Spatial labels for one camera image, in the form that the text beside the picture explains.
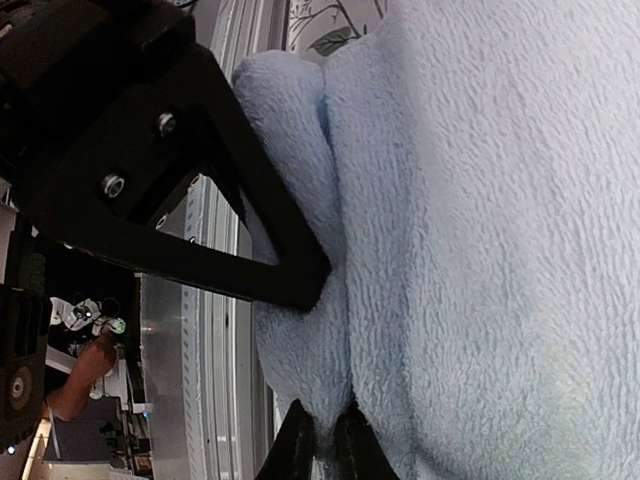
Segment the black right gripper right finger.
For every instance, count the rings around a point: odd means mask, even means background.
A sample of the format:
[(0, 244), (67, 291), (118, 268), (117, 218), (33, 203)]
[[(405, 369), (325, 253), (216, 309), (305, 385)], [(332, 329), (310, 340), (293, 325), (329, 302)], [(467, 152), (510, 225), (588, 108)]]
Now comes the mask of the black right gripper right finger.
[(376, 435), (356, 402), (350, 402), (334, 428), (338, 478), (398, 480)]

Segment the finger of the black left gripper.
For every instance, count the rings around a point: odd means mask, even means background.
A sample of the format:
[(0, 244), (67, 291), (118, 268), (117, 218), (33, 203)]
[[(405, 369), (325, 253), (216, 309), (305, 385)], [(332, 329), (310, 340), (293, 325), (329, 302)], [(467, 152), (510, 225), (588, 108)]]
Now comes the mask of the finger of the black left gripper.
[(213, 55), (189, 47), (14, 183), (43, 235), (118, 266), (307, 312), (330, 264)]

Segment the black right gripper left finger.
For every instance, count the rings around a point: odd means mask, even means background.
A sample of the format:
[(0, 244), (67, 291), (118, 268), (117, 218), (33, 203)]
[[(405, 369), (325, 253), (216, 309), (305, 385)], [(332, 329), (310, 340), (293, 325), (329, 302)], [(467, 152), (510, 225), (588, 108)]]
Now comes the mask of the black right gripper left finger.
[(309, 480), (314, 455), (314, 419), (296, 399), (255, 480)]

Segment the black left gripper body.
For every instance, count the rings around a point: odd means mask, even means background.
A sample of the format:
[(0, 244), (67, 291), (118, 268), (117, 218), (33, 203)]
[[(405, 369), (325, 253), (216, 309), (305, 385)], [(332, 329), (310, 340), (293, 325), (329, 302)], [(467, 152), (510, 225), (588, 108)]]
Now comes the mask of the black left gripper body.
[(1, 184), (194, 40), (191, 10), (171, 1), (2, 2)]

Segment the light blue towel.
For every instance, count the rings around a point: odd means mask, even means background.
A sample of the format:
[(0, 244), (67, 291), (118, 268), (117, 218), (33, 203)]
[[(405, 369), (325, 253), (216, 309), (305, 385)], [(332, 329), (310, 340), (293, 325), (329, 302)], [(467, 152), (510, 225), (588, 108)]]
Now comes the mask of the light blue towel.
[(403, 479), (638, 477), (637, 2), (393, 1), (233, 87), (333, 267), (254, 308), (316, 478), (351, 401)]

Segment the person's bare forearm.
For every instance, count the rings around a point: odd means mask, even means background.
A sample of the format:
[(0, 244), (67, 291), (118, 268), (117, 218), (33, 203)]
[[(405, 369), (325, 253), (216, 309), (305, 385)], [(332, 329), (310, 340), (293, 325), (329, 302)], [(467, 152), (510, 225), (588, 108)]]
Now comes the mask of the person's bare forearm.
[(109, 373), (116, 363), (115, 345), (116, 337), (105, 332), (85, 347), (65, 383), (45, 398), (45, 405), (53, 416), (70, 422), (84, 411), (95, 382)]

